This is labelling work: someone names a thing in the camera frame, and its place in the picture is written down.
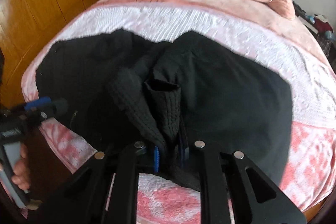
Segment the person's left hand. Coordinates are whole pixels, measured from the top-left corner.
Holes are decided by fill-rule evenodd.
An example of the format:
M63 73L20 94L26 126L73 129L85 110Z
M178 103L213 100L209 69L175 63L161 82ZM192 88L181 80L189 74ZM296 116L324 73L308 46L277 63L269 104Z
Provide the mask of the person's left hand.
M20 150L20 159L13 168L14 175L12 182L21 190L29 190L30 188L30 170L28 161L27 147L22 143Z

